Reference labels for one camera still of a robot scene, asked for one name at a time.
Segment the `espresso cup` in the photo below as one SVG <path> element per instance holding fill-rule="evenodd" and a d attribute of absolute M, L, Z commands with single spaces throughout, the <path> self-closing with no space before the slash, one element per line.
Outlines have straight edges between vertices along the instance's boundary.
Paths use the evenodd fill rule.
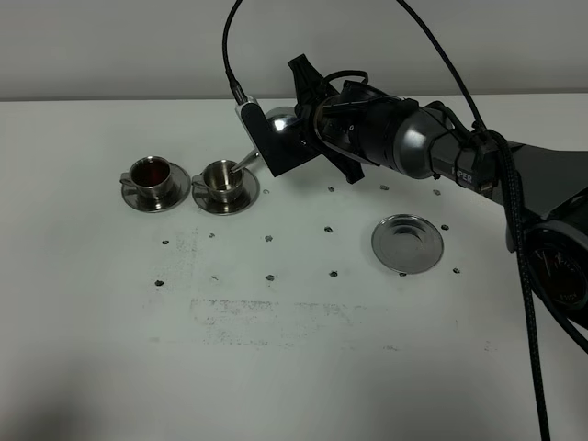
<path fill-rule="evenodd" d="M 147 156 L 120 175 L 120 183 L 137 188 L 140 196 L 161 199 L 174 189 L 172 167 L 159 156 Z"/>
<path fill-rule="evenodd" d="M 232 172 L 237 163 L 223 159 L 208 165 L 192 184 L 206 189 L 221 204 L 230 204 L 243 193 L 243 170 Z"/>

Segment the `black cord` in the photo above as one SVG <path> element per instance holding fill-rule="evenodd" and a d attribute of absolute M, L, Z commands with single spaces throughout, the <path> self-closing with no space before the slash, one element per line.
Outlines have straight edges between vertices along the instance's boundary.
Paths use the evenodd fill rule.
<path fill-rule="evenodd" d="M 224 72 L 227 74 L 227 78 L 229 79 L 229 87 L 231 88 L 232 95 L 235 97 L 237 104 L 244 104 L 247 102 L 247 95 L 241 88 L 241 85 L 235 78 L 234 73 L 231 69 L 231 64 L 229 63 L 229 50 L 227 49 L 228 46 L 228 39 L 229 39 L 229 29 L 231 28 L 232 19 L 235 17 L 237 13 L 237 9 L 243 0 L 236 0 L 235 4 L 231 8 L 231 12 L 227 17 L 227 21 L 224 24 L 224 30 L 222 31 L 222 60 L 224 62 Z"/>
<path fill-rule="evenodd" d="M 461 79 L 461 76 L 459 76 L 458 70 L 455 68 L 455 66 L 453 65 L 451 60 L 449 60 L 449 57 L 447 57 L 447 54 L 445 53 L 445 51 L 443 50 L 443 48 L 441 47 L 441 45 L 439 44 L 439 42 L 437 41 L 435 36 L 433 35 L 433 32 L 431 32 L 431 29 L 429 29 L 429 27 L 426 26 L 426 24 L 421 20 L 421 18 L 418 16 L 418 14 L 416 12 L 414 12 L 414 9 L 412 9 L 410 6 L 408 6 L 408 4 L 404 0 L 396 0 L 396 1 L 399 3 L 400 6 L 402 6 L 406 10 L 406 12 L 408 12 L 410 14 L 410 16 L 414 19 L 414 21 L 416 21 L 416 23 L 421 27 L 421 29 L 426 34 L 426 36 L 431 40 L 431 43 L 433 43 L 433 46 L 435 46 L 435 49 L 439 53 L 439 56 L 445 62 L 447 69 L 449 69 L 449 71 L 451 72 L 451 74 L 455 78 L 456 83 L 458 83 L 459 90 L 461 91 L 461 94 L 464 96 L 464 98 L 466 98 L 466 101 L 468 102 L 468 106 L 471 109 L 471 113 L 473 113 L 473 115 L 474 115 L 474 119 L 478 122 L 480 127 L 482 129 L 484 129 L 486 126 L 484 125 L 484 121 L 482 120 L 480 112 L 478 111 L 478 108 L 476 107 L 476 103 L 474 103 L 473 98 L 469 94 L 468 88 L 466 87 L 463 80 Z"/>
<path fill-rule="evenodd" d="M 523 302 L 525 305 L 526 334 L 531 358 L 531 372 L 533 375 L 533 386 L 535 388 L 535 402 L 539 419 L 539 430 L 543 441 L 550 440 L 548 410 L 543 390 L 543 379 L 541 375 L 541 359 L 539 356 L 539 341 L 537 337 L 537 322 L 535 307 L 533 304 L 533 289 L 531 276 L 526 259 L 525 235 L 523 231 L 522 212 L 524 207 L 523 186 L 519 174 L 516 172 L 513 152 L 508 146 L 506 139 L 496 131 L 489 130 L 488 133 L 496 142 L 499 149 L 499 166 L 501 169 L 501 182 L 503 185 L 504 211 L 509 230 L 513 236 L 516 250 L 516 261 L 518 264 L 521 289 L 523 290 Z"/>
<path fill-rule="evenodd" d="M 414 10 L 406 4 L 404 0 L 397 0 L 397 2 L 411 15 L 411 17 L 419 24 L 426 36 L 431 40 L 433 46 L 447 65 L 447 68 L 452 73 L 456 82 L 458 83 L 461 93 L 468 101 L 469 108 L 476 119 L 474 127 L 477 132 L 487 133 L 494 140 L 498 146 L 499 151 L 499 166 L 501 170 L 501 182 L 503 188 L 503 204 L 506 221 L 511 234 L 514 239 L 514 247 L 516 250 L 516 261 L 518 264 L 519 278 L 521 281 L 521 289 L 523 291 L 523 302 L 525 304 L 526 317 L 526 333 L 529 345 L 529 355 L 531 358 L 531 372 L 533 376 L 533 386 L 535 388 L 535 401 L 537 404 L 537 415 L 539 419 L 539 430 L 541 432 L 541 439 L 549 441 L 549 420 L 547 405 L 545 403 L 545 393 L 543 391 L 543 379 L 541 375 L 541 360 L 539 357 L 539 342 L 537 338 L 537 323 L 535 318 L 535 308 L 533 304 L 533 290 L 531 288 L 531 277 L 529 275 L 528 262 L 525 254 L 525 236 L 523 231 L 523 210 L 524 210 L 524 194 L 523 185 L 519 174 L 516 171 L 515 159 L 513 152 L 508 146 L 508 142 L 502 135 L 496 131 L 486 131 L 480 112 L 469 94 L 468 88 L 461 80 L 458 71 L 453 63 L 447 57 L 447 54 L 441 48 L 441 45 L 436 40 L 431 30 L 421 20 L 421 18 L 414 12 Z"/>

